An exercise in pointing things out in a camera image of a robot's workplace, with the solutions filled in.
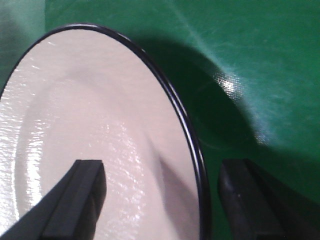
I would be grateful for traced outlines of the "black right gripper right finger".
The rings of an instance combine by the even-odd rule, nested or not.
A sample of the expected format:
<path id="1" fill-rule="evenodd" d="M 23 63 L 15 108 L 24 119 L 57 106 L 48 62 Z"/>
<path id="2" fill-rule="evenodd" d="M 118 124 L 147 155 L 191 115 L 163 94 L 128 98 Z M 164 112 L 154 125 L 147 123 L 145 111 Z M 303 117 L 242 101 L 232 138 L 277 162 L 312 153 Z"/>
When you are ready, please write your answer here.
<path id="1" fill-rule="evenodd" d="M 218 193 L 235 240 L 318 240 L 320 205 L 249 159 L 224 159 Z"/>

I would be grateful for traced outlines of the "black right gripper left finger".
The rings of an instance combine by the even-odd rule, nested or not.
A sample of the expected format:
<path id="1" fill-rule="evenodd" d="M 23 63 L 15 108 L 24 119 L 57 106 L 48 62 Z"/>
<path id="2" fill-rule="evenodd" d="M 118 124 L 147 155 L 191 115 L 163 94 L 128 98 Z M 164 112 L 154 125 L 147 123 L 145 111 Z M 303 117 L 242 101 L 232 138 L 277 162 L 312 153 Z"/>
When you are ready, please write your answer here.
<path id="1" fill-rule="evenodd" d="M 106 198 L 101 160 L 76 160 L 63 178 L 0 238 L 92 240 Z"/>

